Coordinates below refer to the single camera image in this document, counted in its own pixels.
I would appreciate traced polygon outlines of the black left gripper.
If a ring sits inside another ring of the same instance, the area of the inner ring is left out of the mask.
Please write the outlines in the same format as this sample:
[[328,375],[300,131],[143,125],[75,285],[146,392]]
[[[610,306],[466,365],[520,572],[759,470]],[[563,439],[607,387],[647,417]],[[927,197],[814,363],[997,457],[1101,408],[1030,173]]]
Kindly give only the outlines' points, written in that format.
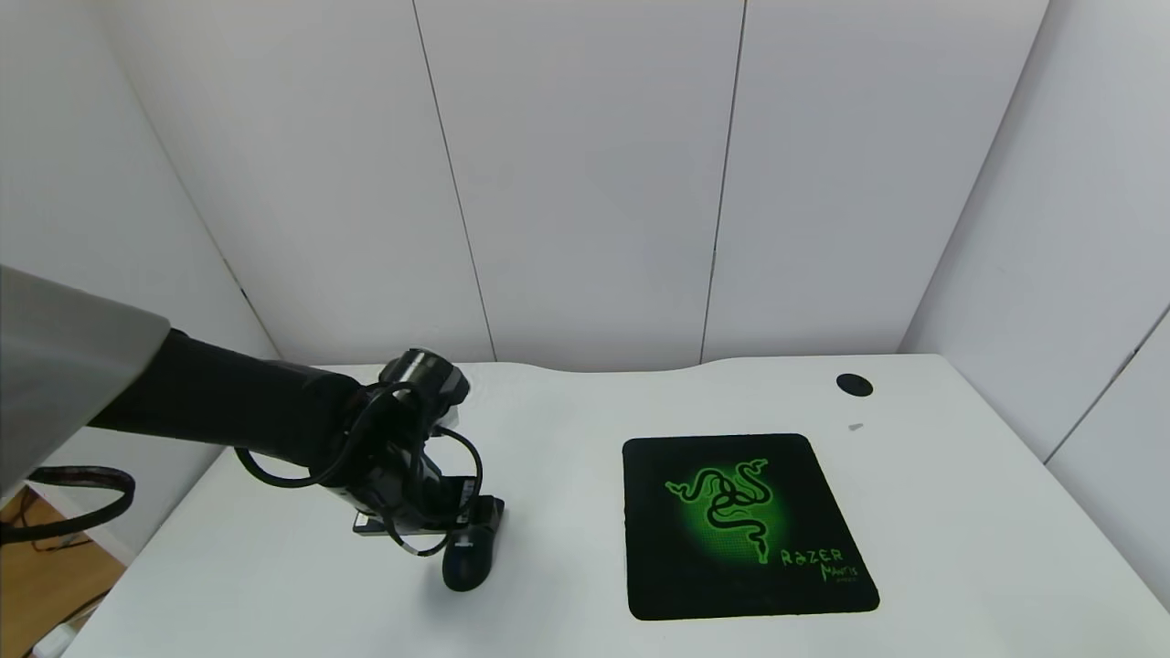
[[422,447],[364,447],[352,455],[352,533],[442,535],[496,534],[505,500],[477,495],[477,475],[443,473]]

